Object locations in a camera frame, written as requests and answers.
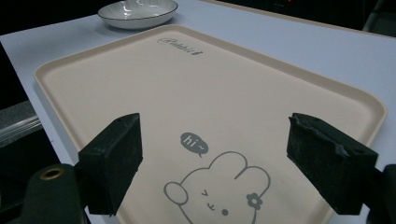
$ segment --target bowl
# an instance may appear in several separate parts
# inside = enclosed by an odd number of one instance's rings
[[[127,0],[102,7],[98,16],[110,26],[144,29],[169,21],[176,9],[172,0]]]

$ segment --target cartoon bunny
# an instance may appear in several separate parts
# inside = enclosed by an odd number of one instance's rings
[[[208,167],[193,170],[163,192],[189,223],[256,223],[271,178],[234,151],[218,155]]]

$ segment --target table surface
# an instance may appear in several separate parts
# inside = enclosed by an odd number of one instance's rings
[[[252,49],[280,61],[370,92],[388,109],[388,116],[370,148],[379,153],[376,168],[395,163],[396,153],[396,38],[372,35],[317,22],[228,4],[177,0],[174,18],[198,32]],[[61,122],[39,89],[35,70],[53,60],[142,32],[111,28],[97,15],[1,35],[11,60],[55,152],[63,163],[75,164],[78,154]],[[334,215],[329,223],[365,223],[360,216]],[[90,216],[92,223],[117,223]]]

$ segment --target plastic tray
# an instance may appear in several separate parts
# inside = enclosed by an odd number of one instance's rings
[[[369,145],[387,114],[365,91],[178,25],[47,63],[35,78],[78,150],[140,113],[144,159],[120,223],[326,223],[332,209],[286,156],[289,116]]]

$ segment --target speech bubble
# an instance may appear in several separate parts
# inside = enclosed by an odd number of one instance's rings
[[[181,145],[188,151],[197,153],[202,158],[202,154],[206,154],[209,151],[209,146],[195,133],[183,133],[180,136]]]

